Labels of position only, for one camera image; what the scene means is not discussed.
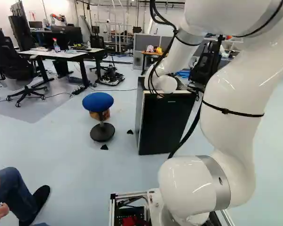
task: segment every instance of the white desk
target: white desk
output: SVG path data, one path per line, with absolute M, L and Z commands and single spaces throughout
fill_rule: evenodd
M 85 89 L 88 88 L 89 86 L 89 81 L 87 78 L 87 74 L 86 74 L 86 69 L 85 69 L 85 65 L 84 65 L 84 56 L 88 55 L 87 52 L 78 52 L 76 54 L 71 54 L 71 53 L 65 53 L 64 51 L 56 53 L 53 51 L 49 51 L 49 52 L 42 52 L 42 51 L 37 51 L 37 50 L 28 50 L 28 51 L 23 51 L 23 52 L 18 52 L 18 54 L 20 55 L 37 55 L 40 56 L 37 58 L 37 62 L 38 62 L 38 66 L 40 68 L 42 77 L 43 77 L 43 82 L 40 82 L 38 84 L 35 85 L 35 87 L 40 86 L 44 83 L 47 83 L 51 80 L 53 80 L 53 78 L 48 78 L 43 61 L 44 59 L 52 59 L 52 60 L 65 60 L 65 61 L 73 61 L 73 62 L 78 62 L 80 64 L 80 69 L 81 69 L 81 73 L 82 73 L 82 80 L 83 80 L 83 84 L 85 86 Z
M 76 54 L 71 54 L 71 53 L 65 53 L 65 52 L 42 52 L 42 51 L 37 51 L 37 50 L 28 50 L 28 51 L 23 51 L 23 52 L 19 52 L 19 54 L 27 54 L 27 55 L 38 55 L 38 56 L 44 56 L 44 57 L 56 57 L 56 58 L 73 58 L 73 57 L 78 57 L 81 55 L 85 55 L 88 52 L 78 52 Z

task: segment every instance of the person's leg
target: person's leg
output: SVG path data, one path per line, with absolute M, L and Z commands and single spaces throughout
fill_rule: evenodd
M 38 210 L 35 198 L 13 167 L 0 170 L 0 202 L 5 202 L 20 221 L 32 218 Z

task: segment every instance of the blue cushion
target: blue cushion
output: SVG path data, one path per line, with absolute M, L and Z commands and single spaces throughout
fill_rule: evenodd
M 83 107 L 90 112 L 104 112 L 113 102 L 113 97 L 107 93 L 91 93 L 83 99 Z

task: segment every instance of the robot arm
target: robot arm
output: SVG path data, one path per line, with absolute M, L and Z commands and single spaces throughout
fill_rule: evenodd
M 240 206 L 254 193 L 252 142 L 283 75 L 283 0 L 187 0 L 179 30 L 181 40 L 191 44 L 201 42 L 207 32 L 243 36 L 245 43 L 243 51 L 206 86 L 200 123 L 215 147 L 213 153 L 172 158 L 158 174 L 173 218 L 182 226 L 187 219 L 201 225 L 209 212 Z M 196 49 L 175 39 L 156 69 L 154 87 L 174 91 L 173 78 L 166 73 L 181 70 Z
M 50 17 L 51 17 L 51 25 L 55 25 L 55 23 L 56 23 L 55 19 L 56 19 L 56 20 L 61 21 L 65 26 L 67 26 L 66 17 L 64 15 L 60 14 L 59 16 L 57 16 L 57 15 L 52 13 L 50 15 Z

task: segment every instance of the yellow object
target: yellow object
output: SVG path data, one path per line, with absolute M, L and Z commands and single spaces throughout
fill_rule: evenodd
M 162 53 L 162 48 L 161 47 L 157 47 L 156 48 L 156 53 Z

